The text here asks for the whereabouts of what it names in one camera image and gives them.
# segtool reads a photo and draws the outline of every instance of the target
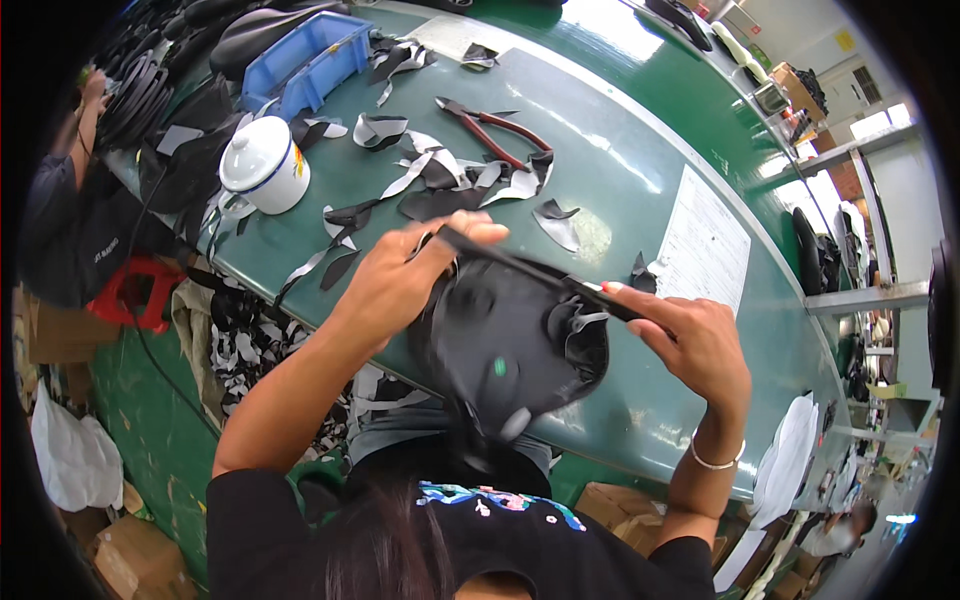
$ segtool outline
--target enamel mug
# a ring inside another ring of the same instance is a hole
[[[221,210],[237,195],[263,213],[276,215],[303,197],[310,183],[310,165],[283,119],[261,117],[233,134],[220,157],[220,183],[228,192],[218,202]]]

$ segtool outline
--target blue rim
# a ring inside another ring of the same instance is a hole
[[[266,184],[267,184],[267,181],[273,179],[273,178],[274,178],[274,175],[276,175],[276,173],[280,170],[280,167],[283,166],[283,163],[286,162],[287,156],[290,155],[290,148],[291,148],[293,145],[294,145],[294,140],[293,140],[293,138],[291,138],[291,139],[290,139],[290,142],[287,144],[287,151],[286,151],[285,153],[283,153],[283,158],[280,159],[280,163],[277,164],[276,168],[274,169],[274,172],[271,173],[270,175],[268,175],[266,179],[264,179],[263,181],[261,181],[260,183],[258,183],[257,185],[255,185],[254,187],[252,187],[252,188],[250,188],[250,189],[245,189],[245,190],[243,190],[243,191],[233,192],[233,193],[234,193],[234,194],[249,194],[249,193],[253,192],[254,190],[258,190],[258,189],[260,189],[261,187],[263,187],[264,185],[266,185]]]

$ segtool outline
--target red pliers handle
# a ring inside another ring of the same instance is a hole
[[[523,137],[526,137],[536,144],[541,150],[553,150],[553,148],[551,148],[550,145],[545,141],[540,139],[538,135],[523,126],[514,123],[513,121],[501,119],[500,117],[494,116],[487,112],[474,112],[473,114],[476,115],[477,119],[479,119],[479,123],[469,114],[459,115],[460,122],[463,123],[464,127],[470,130],[480,141],[482,141],[487,148],[490,148],[497,158],[509,162],[515,169],[519,169],[521,171],[530,170],[525,164],[508,154],[506,150],[501,148],[499,144],[493,141],[493,138],[487,135],[487,133],[483,131],[483,128],[480,127],[480,123],[489,123],[491,125],[496,125],[497,127],[502,127],[505,130],[519,133]]]

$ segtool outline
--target woman's right hand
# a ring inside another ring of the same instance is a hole
[[[93,71],[84,84],[84,104],[93,106],[99,103],[107,89],[107,76],[100,69]]]
[[[719,414],[746,419],[750,370],[729,306],[706,299],[660,299],[616,282],[604,283],[604,291],[646,317],[630,321],[627,328],[660,357],[668,371]]]

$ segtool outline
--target embroidered pattern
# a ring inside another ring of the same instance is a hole
[[[560,512],[570,529],[574,531],[587,530],[587,526],[584,525],[570,509],[566,508],[563,504],[558,504],[546,498],[528,496],[522,493],[498,492],[489,486],[481,486],[478,490],[468,490],[456,484],[436,485],[429,481],[420,482],[420,491],[423,492],[423,497],[417,500],[418,506],[426,506],[429,502],[440,502],[441,504],[450,505],[460,504],[461,502],[467,502],[476,498],[477,504],[474,511],[479,513],[480,516],[489,516],[491,513],[490,508],[483,503],[484,498],[497,508],[518,512],[527,510],[530,505],[535,502],[545,502]],[[549,523],[557,522],[557,518],[552,515],[548,516],[546,520]]]

